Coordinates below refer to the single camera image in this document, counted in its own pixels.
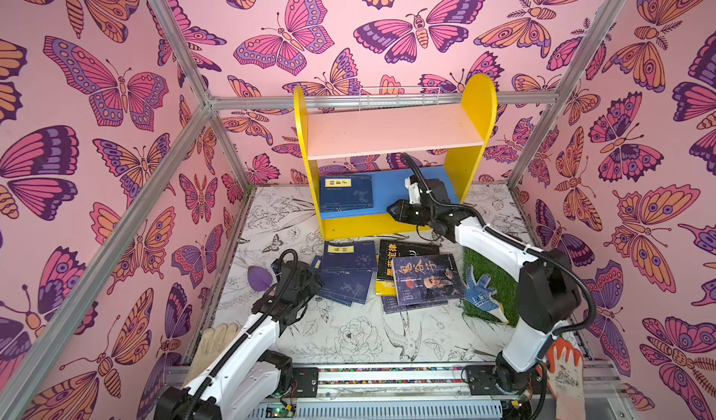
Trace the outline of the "blue book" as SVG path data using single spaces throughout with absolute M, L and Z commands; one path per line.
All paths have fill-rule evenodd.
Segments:
M 326 272 L 375 272 L 378 269 L 375 244 L 373 241 L 343 244 L 325 242 L 321 269 Z
M 320 211 L 332 213 L 374 206 L 372 177 L 355 175 L 321 177 Z
M 365 304 L 373 278 L 370 270 L 328 272 L 323 269 L 323 257 L 315 256 L 311 267 L 323 282 L 318 295 L 324 299 L 351 306 Z

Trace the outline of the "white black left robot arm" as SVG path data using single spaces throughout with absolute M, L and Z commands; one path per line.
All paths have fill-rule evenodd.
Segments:
M 324 283 L 303 261 L 278 259 L 272 268 L 277 281 L 254 303 L 241 330 L 196 378 L 164 391 L 155 419 L 246 419 L 266 398 L 278 399 L 281 410 L 291 406 L 300 383 L 292 358 L 276 345 Z

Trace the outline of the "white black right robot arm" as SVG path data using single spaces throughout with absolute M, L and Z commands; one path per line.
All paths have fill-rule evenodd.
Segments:
M 397 222 L 428 226 L 482 255 L 516 281 L 518 322 L 495 359 L 493 378 L 503 393 L 524 390 L 557 338 L 582 327 L 568 323 L 572 312 L 583 301 L 593 306 L 584 282 L 572 272 L 569 254 L 540 250 L 494 229 L 473 207 L 451 203 L 439 179 L 414 174 L 405 179 L 405 187 L 408 198 L 387 208 Z

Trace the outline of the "purple egg-shaped sponge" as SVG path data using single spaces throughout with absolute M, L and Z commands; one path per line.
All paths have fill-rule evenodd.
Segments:
M 246 272 L 250 288 L 256 292 L 264 292 L 273 285 L 273 274 L 266 268 L 251 265 Z

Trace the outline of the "black book yellow title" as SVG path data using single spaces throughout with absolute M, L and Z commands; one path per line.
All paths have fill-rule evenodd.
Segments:
M 378 280 L 393 280 L 393 258 L 431 256 L 440 253 L 439 246 L 404 241 L 380 241 L 378 257 Z

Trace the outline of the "purple portrait cover book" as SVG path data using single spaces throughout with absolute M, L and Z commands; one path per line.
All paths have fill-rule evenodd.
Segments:
M 392 267 L 399 306 L 464 298 L 464 283 L 452 254 L 396 257 Z

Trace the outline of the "yellow book under black book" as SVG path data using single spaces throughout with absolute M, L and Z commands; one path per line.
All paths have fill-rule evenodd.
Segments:
M 388 259 L 379 259 L 378 272 L 376 275 L 376 293 L 381 297 L 395 297 L 395 278 Z

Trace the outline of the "yellow bookshelf pink blue shelves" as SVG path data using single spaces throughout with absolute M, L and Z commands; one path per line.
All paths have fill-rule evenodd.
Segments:
M 452 203 L 462 203 L 488 146 L 498 107 L 494 83 L 486 75 L 475 76 L 460 102 L 447 105 L 309 115 L 302 89 L 294 91 L 293 99 L 299 147 L 315 204 L 322 201 L 322 161 L 433 149 L 445 150 L 444 162 L 425 168 L 424 174 L 444 183 Z M 395 220 L 388 211 L 413 194 L 407 187 L 408 170 L 378 171 L 371 177 L 371 209 L 333 213 L 317 209 L 325 241 L 410 231 L 408 224 Z

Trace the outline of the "beige work glove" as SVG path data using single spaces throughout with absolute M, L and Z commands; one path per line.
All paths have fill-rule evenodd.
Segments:
M 241 326 L 237 323 L 222 323 L 202 332 L 201 341 L 184 380 L 185 386 L 210 367 L 234 340 L 240 329 Z

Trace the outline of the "green artificial grass mat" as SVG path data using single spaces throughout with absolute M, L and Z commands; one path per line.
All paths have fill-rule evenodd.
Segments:
M 505 320 L 479 309 L 469 300 L 464 302 L 464 313 L 468 317 L 478 317 L 484 321 L 516 327 L 516 323 L 518 323 L 518 299 L 516 298 L 518 282 L 492 261 L 470 248 L 464 248 L 465 283 L 468 283 L 470 269 L 473 269 L 473 277 L 479 285 L 479 289 L 492 291 L 492 299 L 497 304 L 501 304 Z

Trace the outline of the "orange white work glove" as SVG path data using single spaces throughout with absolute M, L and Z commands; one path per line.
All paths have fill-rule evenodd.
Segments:
M 584 357 L 559 338 L 547 353 L 548 387 L 556 400 L 557 420 L 585 420 Z

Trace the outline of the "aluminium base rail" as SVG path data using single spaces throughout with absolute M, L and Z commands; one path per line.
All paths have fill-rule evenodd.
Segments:
M 467 381 L 490 374 L 490 362 L 295 365 L 305 388 L 280 409 L 266 398 L 246 419 L 553 419 L 556 400 L 535 371 L 524 391 L 502 393 Z

